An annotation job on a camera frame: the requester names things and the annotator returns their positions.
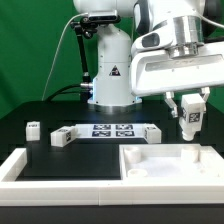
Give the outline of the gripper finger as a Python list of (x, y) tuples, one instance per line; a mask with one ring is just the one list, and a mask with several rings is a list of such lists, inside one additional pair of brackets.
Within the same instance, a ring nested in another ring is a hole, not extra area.
[(174, 98), (173, 92), (165, 93), (165, 102), (171, 109), (171, 115), (173, 118), (177, 118), (178, 117), (178, 107), (177, 107), (176, 103), (174, 102), (173, 98)]
[(201, 88), (199, 95), (200, 95), (200, 102), (206, 103), (210, 96), (210, 88), (209, 87)]

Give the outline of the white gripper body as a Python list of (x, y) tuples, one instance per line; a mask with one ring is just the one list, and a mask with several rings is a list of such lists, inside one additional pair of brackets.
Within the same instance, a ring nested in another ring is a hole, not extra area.
[(224, 85), (224, 42), (205, 44), (197, 56), (171, 59), (165, 50), (137, 54), (130, 85), (139, 97)]

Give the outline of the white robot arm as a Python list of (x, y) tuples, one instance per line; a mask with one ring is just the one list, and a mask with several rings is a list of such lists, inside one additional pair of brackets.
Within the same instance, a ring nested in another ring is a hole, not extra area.
[(145, 96), (165, 96), (174, 116), (176, 92), (197, 113), (210, 88), (223, 85), (224, 41), (206, 37), (221, 24), (221, 0), (73, 0), (83, 35), (98, 36), (98, 73), (88, 102), (112, 112)]

